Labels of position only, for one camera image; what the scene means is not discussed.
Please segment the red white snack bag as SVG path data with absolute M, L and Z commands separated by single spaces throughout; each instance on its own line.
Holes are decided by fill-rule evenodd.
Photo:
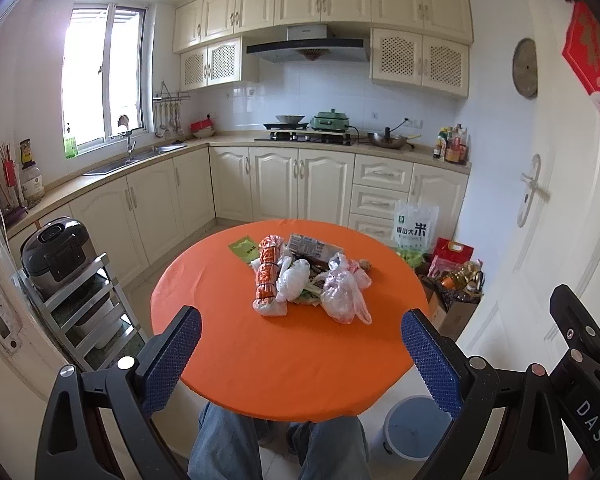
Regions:
M 256 292 L 252 307 L 263 316 L 284 316 L 286 301 L 278 301 L 276 282 L 279 263 L 282 262 L 283 239 L 278 235 L 267 235 L 259 244 L 259 258 L 254 267 Z

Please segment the green packet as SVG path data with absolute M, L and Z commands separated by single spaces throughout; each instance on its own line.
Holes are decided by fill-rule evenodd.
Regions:
M 259 246 L 249 236 L 244 236 L 228 245 L 230 251 L 242 262 L 250 264 L 259 258 Z

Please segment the white plastic bag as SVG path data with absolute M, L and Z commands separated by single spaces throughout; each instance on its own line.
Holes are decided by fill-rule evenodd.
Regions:
M 283 256 L 279 276 L 276 281 L 277 302 L 296 300 L 306 287 L 310 278 L 311 267 L 306 259 L 294 259 L 290 255 Z

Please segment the milk carton box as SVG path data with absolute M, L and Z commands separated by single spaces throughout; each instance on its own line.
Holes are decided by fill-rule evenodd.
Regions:
M 298 233 L 291 234 L 287 247 L 299 258 L 322 263 L 328 263 L 331 258 L 343 253 L 343 249 L 339 246 Z

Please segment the clear plastic bag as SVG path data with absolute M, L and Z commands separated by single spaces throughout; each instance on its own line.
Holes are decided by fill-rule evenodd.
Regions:
M 341 324 L 351 324 L 357 318 L 364 325 L 373 322 L 363 296 L 372 279 L 358 264 L 344 253 L 328 262 L 320 303 L 326 314 Z

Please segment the brown ginger lump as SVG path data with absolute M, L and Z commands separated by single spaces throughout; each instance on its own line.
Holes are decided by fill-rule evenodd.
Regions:
M 361 259 L 358 264 L 360 265 L 360 267 L 365 270 L 368 271 L 370 270 L 370 268 L 372 267 L 372 265 L 370 264 L 370 262 L 366 259 Z

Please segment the blue plastic trash bin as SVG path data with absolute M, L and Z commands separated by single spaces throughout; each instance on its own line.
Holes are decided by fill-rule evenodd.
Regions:
M 389 411 L 370 452 L 387 464 L 426 462 L 451 422 L 430 396 L 410 396 Z

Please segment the lower kitchen cabinets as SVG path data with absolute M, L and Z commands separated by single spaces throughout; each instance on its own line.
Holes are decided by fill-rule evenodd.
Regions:
M 216 219 L 329 222 L 389 245 L 396 207 L 405 200 L 438 208 L 434 235 L 450 238 L 467 183 L 467 170 L 417 153 L 214 141 L 58 188 L 12 230 L 9 245 L 16 254 L 45 223 L 71 216 L 128 284 Z

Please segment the kitchen cabinets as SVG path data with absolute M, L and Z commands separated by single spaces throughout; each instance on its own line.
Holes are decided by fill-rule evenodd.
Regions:
M 255 81 L 258 61 L 361 61 L 370 79 L 467 98 L 469 0 L 194 0 L 175 12 L 180 85 Z
M 396 207 L 405 200 L 438 208 L 434 235 L 450 238 L 467 183 L 467 170 L 417 153 L 214 141 L 58 188 L 12 230 L 9 245 L 16 254 L 45 223 L 71 216 L 128 284 L 216 219 L 329 222 L 389 245 Z

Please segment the kitchen sink faucet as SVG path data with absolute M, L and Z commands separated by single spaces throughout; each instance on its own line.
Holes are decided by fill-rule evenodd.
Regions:
M 125 114 L 120 115 L 118 118 L 118 126 L 124 128 L 124 131 L 120 133 L 120 136 L 122 136 L 126 142 L 126 160 L 132 162 L 136 142 L 132 139 L 133 130 L 130 128 L 129 116 Z

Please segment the upper kitchen cabinets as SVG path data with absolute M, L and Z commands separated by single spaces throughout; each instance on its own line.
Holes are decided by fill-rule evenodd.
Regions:
M 255 81 L 258 61 L 361 61 L 370 79 L 467 98 L 469 0 L 194 0 L 175 12 L 180 85 Z

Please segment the white door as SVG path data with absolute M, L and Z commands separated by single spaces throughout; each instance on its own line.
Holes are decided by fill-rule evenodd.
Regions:
M 486 293 L 460 348 L 494 366 L 554 367 L 566 344 L 550 295 L 568 285 L 600 326 L 600 114 L 562 57 L 572 6 L 565 0 L 470 0 L 474 42 L 470 89 L 457 119 L 470 135 L 471 170 L 457 238 L 484 264 Z M 539 89 L 515 89 L 512 59 L 535 42 Z M 540 185 L 523 228 L 522 172 L 542 159 Z

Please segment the metal rack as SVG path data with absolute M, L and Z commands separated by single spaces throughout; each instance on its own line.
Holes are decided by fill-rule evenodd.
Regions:
M 107 254 L 101 254 L 45 299 L 23 269 L 18 280 L 46 334 L 82 372 L 104 370 L 138 356 L 148 337 Z

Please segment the person's jeans legs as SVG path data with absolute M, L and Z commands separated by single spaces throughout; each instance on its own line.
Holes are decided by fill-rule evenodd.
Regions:
M 301 479 L 368 479 L 368 446 L 355 416 L 324 422 L 273 422 L 209 402 L 198 417 L 189 456 L 191 479 L 261 479 L 260 451 L 285 451 Z

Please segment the cardboard box with bottles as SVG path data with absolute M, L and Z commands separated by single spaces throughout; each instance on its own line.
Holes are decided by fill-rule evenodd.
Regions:
M 433 278 L 421 275 L 430 322 L 445 337 L 457 341 L 483 296 L 481 260 L 469 260 L 455 270 L 440 271 Z

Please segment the red rice bag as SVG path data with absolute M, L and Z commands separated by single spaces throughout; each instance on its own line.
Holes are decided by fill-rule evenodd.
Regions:
M 469 245 L 439 237 L 434 245 L 428 276 L 437 278 L 444 272 L 458 269 L 471 259 L 473 253 L 474 248 Z

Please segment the rice cooker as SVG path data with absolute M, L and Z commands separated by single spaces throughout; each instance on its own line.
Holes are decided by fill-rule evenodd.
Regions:
M 71 282 L 96 257 L 86 226 L 66 216 L 44 224 L 20 247 L 24 273 L 44 299 Z

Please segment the white rice bag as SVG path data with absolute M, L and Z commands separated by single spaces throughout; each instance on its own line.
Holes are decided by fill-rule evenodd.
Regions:
M 411 266 L 428 252 L 434 241 L 439 207 L 411 205 L 399 200 L 393 217 L 391 239 L 398 255 Z

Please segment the condiment bottles group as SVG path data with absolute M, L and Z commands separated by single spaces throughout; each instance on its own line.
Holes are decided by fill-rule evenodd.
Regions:
M 442 128 L 434 144 L 432 157 L 443 159 L 450 164 L 466 165 L 468 162 L 469 136 L 461 124 Z

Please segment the red fu decoration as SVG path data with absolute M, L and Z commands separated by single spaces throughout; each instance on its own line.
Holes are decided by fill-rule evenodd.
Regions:
M 583 1 L 572 8 L 562 56 L 600 114 L 600 23 Z

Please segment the gas stove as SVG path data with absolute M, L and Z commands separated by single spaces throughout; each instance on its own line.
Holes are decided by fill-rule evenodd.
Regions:
M 312 129 L 308 122 L 298 124 L 264 124 L 266 133 L 256 141 L 300 142 L 351 146 L 352 139 L 346 130 Z

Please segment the window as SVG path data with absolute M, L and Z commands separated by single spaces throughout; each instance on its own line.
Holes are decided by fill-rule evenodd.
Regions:
M 66 157 L 145 128 L 145 21 L 146 10 L 137 6 L 110 2 L 73 7 L 60 84 Z

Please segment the green electric pot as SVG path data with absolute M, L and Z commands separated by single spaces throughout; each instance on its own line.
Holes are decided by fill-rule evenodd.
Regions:
M 327 112 L 318 112 L 310 120 L 310 126 L 316 131 L 346 132 L 350 128 L 349 117 L 331 108 Z

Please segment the range hood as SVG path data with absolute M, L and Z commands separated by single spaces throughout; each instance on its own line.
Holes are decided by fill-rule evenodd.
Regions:
M 287 28 L 284 40 L 250 44 L 246 53 L 271 63 L 366 63 L 370 60 L 370 40 L 336 36 L 326 25 L 297 25 Z

